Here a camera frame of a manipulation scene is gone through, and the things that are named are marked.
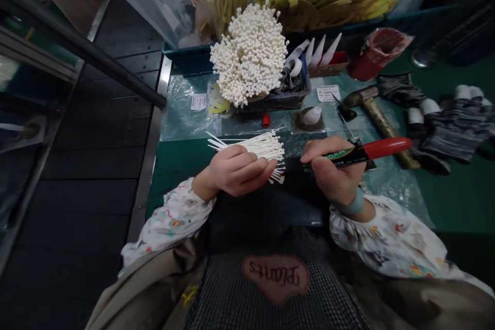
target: dark floor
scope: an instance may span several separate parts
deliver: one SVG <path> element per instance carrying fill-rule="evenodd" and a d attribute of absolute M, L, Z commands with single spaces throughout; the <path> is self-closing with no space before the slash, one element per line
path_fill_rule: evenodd
<path fill-rule="evenodd" d="M 110 0 L 95 44 L 156 88 L 162 38 Z M 83 329 L 121 268 L 152 106 L 87 65 L 0 284 L 0 328 Z"/>

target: sleeve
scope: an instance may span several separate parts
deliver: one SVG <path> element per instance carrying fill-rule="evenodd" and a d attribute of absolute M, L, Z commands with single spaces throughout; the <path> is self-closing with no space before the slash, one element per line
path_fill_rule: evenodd
<path fill-rule="evenodd" d="M 191 188 L 192 180 L 163 196 L 163 206 L 156 209 L 144 224 L 137 242 L 122 248 L 124 268 L 145 254 L 169 249 L 191 237 L 208 219 L 216 199 L 199 198 Z"/>
<path fill-rule="evenodd" d="M 476 277 L 446 260 L 443 242 L 409 210 L 384 196 L 365 194 L 375 218 L 360 223 L 330 206 L 330 232 L 342 249 L 355 252 L 372 270 L 395 278 L 443 278 L 467 281 L 495 297 Z"/>

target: beige jacket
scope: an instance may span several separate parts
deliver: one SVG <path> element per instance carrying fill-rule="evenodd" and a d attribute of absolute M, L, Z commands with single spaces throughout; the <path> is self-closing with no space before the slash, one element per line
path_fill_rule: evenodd
<path fill-rule="evenodd" d="M 201 282 L 201 233 L 136 260 L 98 301 L 86 330 L 183 328 Z M 374 329 L 494 329 L 495 300 L 454 280 L 386 280 L 351 289 Z"/>

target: striped glove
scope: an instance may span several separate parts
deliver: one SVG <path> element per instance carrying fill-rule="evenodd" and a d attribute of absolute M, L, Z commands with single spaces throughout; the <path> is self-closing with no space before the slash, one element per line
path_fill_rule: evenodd
<path fill-rule="evenodd" d="M 426 99 L 420 104 L 424 122 L 431 130 L 419 150 L 469 163 L 478 146 L 495 136 L 492 103 L 478 87 L 459 85 L 454 101 L 440 111 L 438 104 Z"/>
<path fill-rule="evenodd" d="M 413 84 L 411 74 L 378 76 L 380 96 L 402 107 L 417 107 L 426 99 L 421 90 Z"/>
<path fill-rule="evenodd" d="M 434 174 L 449 175 L 450 164 L 445 156 L 420 149 L 421 143 L 428 136 L 428 127 L 424 124 L 423 112 L 419 108 L 409 108 L 407 113 L 407 136 L 412 140 L 412 155 L 419 161 L 423 169 Z"/>

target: apron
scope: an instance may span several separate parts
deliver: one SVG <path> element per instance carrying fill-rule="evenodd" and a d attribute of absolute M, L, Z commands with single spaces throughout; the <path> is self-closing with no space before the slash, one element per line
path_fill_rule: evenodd
<path fill-rule="evenodd" d="M 305 228 L 293 227 L 260 242 L 245 245 L 242 252 L 207 256 L 185 328 L 369 328 L 325 260 L 324 245 Z M 215 238 L 211 243 L 214 251 Z M 232 246 L 238 249 L 239 244 Z"/>

